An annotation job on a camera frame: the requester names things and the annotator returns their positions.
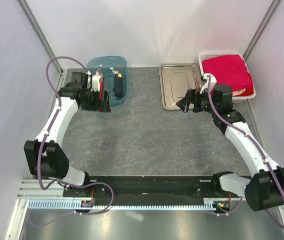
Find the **black paper napkin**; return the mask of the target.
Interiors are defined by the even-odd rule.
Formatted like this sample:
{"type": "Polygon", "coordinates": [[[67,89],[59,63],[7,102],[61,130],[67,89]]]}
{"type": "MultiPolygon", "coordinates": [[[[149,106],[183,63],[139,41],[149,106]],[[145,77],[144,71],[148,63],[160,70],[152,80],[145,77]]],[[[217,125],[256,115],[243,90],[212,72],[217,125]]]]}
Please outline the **black paper napkin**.
{"type": "Polygon", "coordinates": [[[115,75],[114,76],[114,93],[117,97],[123,96],[123,77],[115,75]]]}

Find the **gold spoon green handle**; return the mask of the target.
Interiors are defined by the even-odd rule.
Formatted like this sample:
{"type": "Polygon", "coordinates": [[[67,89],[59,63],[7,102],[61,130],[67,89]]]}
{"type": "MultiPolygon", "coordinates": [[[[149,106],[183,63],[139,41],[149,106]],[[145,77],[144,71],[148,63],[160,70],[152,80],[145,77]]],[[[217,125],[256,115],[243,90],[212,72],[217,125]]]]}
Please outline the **gold spoon green handle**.
{"type": "Polygon", "coordinates": [[[121,72],[119,72],[119,71],[116,71],[116,72],[115,72],[115,74],[116,74],[119,78],[121,78],[121,77],[122,77],[122,73],[121,73],[121,72]]]}

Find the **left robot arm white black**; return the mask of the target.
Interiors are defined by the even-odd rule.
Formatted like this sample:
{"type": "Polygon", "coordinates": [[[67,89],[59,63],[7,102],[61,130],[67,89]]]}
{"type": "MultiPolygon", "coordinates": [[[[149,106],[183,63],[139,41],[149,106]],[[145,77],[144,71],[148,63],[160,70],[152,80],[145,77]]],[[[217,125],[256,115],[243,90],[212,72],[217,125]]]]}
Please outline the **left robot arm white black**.
{"type": "Polygon", "coordinates": [[[78,110],[111,111],[109,92],[104,89],[101,72],[81,72],[78,80],[60,88],[45,126],[35,140],[26,141],[23,148],[30,174],[38,179],[42,189],[48,188],[42,180],[52,179],[73,186],[77,194],[85,197],[92,189],[89,174],[72,167],[61,148],[65,132],[78,110]]]}

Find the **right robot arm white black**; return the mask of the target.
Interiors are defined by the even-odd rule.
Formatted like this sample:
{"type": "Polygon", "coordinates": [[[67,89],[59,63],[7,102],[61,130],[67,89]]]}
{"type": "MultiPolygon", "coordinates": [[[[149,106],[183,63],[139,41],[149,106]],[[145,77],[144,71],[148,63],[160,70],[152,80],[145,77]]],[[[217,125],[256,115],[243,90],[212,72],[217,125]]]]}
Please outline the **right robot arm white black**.
{"type": "Polygon", "coordinates": [[[189,89],[176,105],[188,112],[193,105],[195,113],[208,112],[214,125],[230,140],[245,161],[250,178],[230,171],[213,175],[211,192],[222,197],[227,192],[244,197],[254,211],[284,206],[284,167],[280,167],[251,134],[243,116],[233,108],[231,87],[219,84],[212,93],[189,89]]]}

